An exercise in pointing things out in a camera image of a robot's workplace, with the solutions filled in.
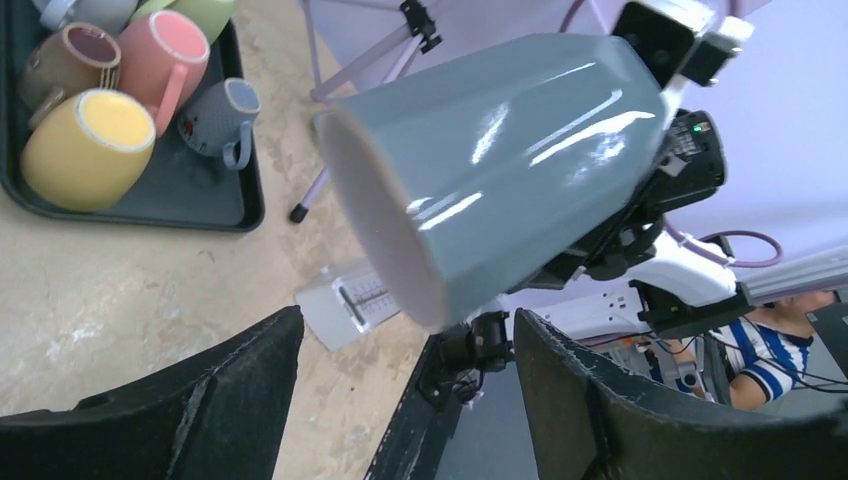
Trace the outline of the grey-blue ceramic mug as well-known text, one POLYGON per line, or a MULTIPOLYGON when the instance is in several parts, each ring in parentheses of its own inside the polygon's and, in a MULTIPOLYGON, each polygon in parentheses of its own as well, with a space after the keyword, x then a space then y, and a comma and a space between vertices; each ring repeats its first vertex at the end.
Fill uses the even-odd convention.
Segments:
POLYGON ((343 99, 317 138, 376 273, 435 334, 617 214, 666 117, 626 40, 546 33, 343 99))

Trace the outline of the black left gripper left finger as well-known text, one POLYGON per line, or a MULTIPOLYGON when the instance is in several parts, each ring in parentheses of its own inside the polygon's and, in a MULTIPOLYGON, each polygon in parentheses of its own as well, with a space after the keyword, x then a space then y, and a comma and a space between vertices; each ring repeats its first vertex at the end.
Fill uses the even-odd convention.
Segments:
POLYGON ((67 411, 1 420, 5 479, 269 479, 297 377, 296 306, 67 411))

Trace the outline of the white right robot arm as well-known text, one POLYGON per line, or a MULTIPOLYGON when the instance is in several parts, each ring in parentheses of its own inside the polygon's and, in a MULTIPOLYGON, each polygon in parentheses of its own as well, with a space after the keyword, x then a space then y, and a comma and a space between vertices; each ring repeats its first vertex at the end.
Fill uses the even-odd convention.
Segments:
POLYGON ((623 211, 590 232, 577 250, 559 256, 534 279, 552 289, 575 267, 618 286, 534 309, 575 340, 653 331, 690 337, 752 310, 747 287, 724 235, 701 241, 674 229, 667 213, 714 195, 726 180, 726 162, 711 117, 679 111, 658 156, 658 168, 623 211))

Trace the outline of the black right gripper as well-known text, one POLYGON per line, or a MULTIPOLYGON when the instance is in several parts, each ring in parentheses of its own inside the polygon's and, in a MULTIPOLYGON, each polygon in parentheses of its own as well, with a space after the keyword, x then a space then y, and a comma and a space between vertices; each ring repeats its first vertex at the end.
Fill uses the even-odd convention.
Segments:
POLYGON ((621 212, 512 290, 561 290, 581 268, 593 280, 613 280, 653 258, 664 215, 714 195, 726 181, 726 159, 713 118, 704 110, 679 110, 654 165, 621 212))

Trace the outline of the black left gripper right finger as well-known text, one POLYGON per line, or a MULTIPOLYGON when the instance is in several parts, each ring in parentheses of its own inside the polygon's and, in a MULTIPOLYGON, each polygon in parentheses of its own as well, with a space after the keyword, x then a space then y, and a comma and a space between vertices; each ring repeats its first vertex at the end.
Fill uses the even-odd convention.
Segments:
POLYGON ((847 411, 787 419, 684 395, 514 316, 542 479, 843 479, 847 411))

